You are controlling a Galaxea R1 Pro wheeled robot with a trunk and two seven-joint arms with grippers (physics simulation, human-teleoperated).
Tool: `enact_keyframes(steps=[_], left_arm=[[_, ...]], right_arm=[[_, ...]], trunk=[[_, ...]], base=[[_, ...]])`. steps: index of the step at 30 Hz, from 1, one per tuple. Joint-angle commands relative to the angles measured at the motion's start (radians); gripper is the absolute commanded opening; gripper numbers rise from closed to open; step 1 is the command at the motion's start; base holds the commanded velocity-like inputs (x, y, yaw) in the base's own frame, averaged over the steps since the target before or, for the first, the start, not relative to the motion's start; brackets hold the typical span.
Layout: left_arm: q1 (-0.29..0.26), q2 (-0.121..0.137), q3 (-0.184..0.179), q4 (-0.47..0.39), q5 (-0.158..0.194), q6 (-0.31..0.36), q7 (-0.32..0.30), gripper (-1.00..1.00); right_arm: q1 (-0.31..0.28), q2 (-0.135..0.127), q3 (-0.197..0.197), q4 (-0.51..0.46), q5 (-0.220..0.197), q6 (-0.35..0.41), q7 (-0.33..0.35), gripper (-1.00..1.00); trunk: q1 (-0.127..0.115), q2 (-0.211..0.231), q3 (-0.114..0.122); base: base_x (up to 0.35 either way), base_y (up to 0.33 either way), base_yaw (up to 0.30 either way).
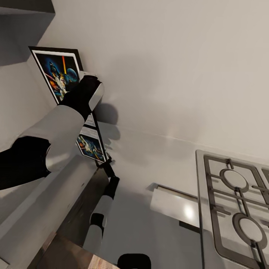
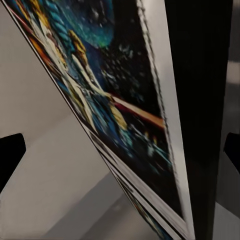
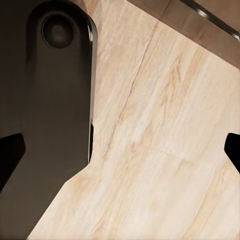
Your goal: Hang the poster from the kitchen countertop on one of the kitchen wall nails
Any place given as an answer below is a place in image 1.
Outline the poster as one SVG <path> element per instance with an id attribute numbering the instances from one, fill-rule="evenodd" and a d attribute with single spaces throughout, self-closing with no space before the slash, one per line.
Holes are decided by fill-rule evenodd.
<path id="1" fill-rule="evenodd" d="M 78 49 L 29 46 L 29 49 L 57 103 L 67 93 L 65 84 L 79 83 L 83 71 Z M 99 129 L 95 111 L 88 115 L 85 126 Z"/>

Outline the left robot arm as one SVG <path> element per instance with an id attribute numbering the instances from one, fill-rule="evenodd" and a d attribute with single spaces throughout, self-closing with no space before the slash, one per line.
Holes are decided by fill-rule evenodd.
<path id="1" fill-rule="evenodd" d="M 102 96 L 99 76 L 79 71 L 79 83 L 65 84 L 63 100 L 0 152 L 0 225 L 51 173 L 62 170 L 80 131 Z"/>

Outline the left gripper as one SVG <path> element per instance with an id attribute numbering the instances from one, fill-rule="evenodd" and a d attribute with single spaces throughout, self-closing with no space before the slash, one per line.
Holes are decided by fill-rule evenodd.
<path id="1" fill-rule="evenodd" d="M 65 90 L 67 92 L 71 92 L 77 85 L 80 83 L 75 83 L 75 82 L 69 82 L 68 84 L 65 84 Z"/>

